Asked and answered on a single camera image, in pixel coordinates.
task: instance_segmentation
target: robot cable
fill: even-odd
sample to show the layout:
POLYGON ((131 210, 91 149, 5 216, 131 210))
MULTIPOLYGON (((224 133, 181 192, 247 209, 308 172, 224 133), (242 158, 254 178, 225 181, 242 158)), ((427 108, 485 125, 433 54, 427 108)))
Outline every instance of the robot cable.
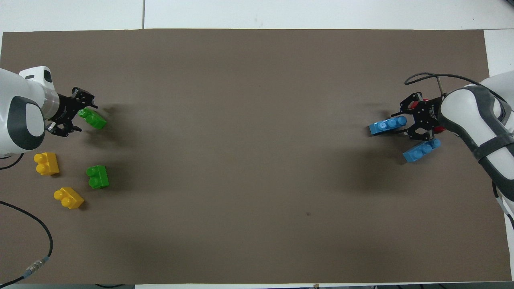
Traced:
POLYGON ((33 264, 31 264, 26 270, 25 272, 23 272, 23 274, 21 276, 19 276, 18 278, 14 279, 14 280, 11 280, 9 282, 6 282, 4 284, 0 284, 0 288, 4 288, 4 287, 7 287, 11 284, 14 284, 20 280, 23 280, 23 279, 27 279, 30 275, 32 275, 33 273, 35 273, 39 268, 41 268, 46 261, 48 261, 48 258, 50 258, 50 255, 52 255, 52 251, 53 251, 53 239, 52 239, 52 235, 50 234, 50 230, 48 230, 48 227, 45 225, 45 223, 43 223, 43 221, 41 221, 38 217, 36 217, 35 215, 27 212, 26 210, 22 209, 22 208, 18 208, 17 206, 15 205, 11 205, 9 203, 6 203, 4 201, 0 201, 0 205, 4 205, 6 207, 9 207, 9 208, 12 208, 18 212, 21 212, 29 217, 31 217, 32 219, 34 219, 36 222, 38 222, 42 227, 43 229, 45 230, 46 234, 48 235, 48 241, 50 242, 50 248, 48 249, 48 254, 43 257, 42 259, 39 259, 37 261, 35 261, 33 264))

